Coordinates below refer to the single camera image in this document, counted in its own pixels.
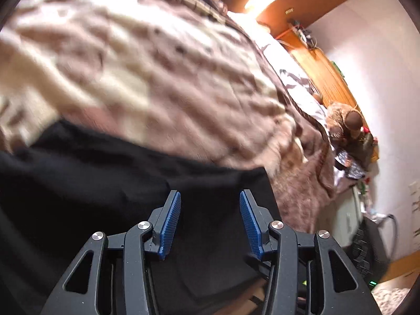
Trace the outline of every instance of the wooden headboard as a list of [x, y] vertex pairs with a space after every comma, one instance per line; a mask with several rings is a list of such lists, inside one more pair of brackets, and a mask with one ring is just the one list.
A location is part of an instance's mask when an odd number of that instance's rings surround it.
[[[284, 32], [277, 39], [287, 44], [282, 45], [302, 67], [312, 84], [321, 93], [325, 107], [328, 107], [332, 102], [340, 102], [359, 110], [363, 116], [346, 81], [334, 64], [325, 56], [324, 52], [319, 48], [309, 51], [291, 30]], [[363, 125], [368, 127], [364, 117]], [[379, 150], [376, 146], [372, 162], [378, 159]]]

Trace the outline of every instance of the teddy bear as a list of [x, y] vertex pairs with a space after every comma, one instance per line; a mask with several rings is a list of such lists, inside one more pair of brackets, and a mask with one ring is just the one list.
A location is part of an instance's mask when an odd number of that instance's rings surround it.
[[344, 147], [356, 140], [363, 126], [362, 114], [350, 105], [333, 102], [327, 108], [327, 129], [333, 146]]

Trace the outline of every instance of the silver bolt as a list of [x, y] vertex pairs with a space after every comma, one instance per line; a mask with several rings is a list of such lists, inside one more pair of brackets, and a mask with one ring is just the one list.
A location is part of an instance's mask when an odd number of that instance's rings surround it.
[[284, 224], [279, 220], [274, 220], [274, 222], [271, 223], [271, 226], [278, 230], [281, 230], [284, 227]]
[[327, 230], [319, 230], [318, 236], [320, 236], [321, 238], [327, 239], [330, 237], [330, 233]]
[[95, 232], [92, 235], [92, 239], [93, 240], [101, 240], [104, 237], [104, 233], [103, 232]]
[[146, 228], [149, 228], [149, 227], [150, 227], [150, 223], [149, 223], [148, 221], [141, 221], [141, 222], [137, 225], [137, 227], [138, 227], [140, 230], [145, 230]]

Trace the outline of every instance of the brown blanket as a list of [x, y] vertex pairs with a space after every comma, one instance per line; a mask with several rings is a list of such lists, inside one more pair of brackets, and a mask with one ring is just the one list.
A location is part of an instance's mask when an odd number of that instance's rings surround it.
[[324, 130], [203, 0], [21, 0], [0, 32], [0, 95], [4, 150], [65, 116], [169, 154], [264, 166], [296, 230], [313, 231], [333, 196]]

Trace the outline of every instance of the electrical socket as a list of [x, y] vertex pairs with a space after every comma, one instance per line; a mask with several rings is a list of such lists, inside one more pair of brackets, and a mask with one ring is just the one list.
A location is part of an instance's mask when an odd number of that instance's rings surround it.
[[411, 213], [411, 229], [412, 229], [412, 250], [420, 250], [420, 197], [412, 203]]
[[410, 195], [416, 194], [418, 191], [418, 183], [414, 181], [408, 185], [408, 189], [410, 190]]

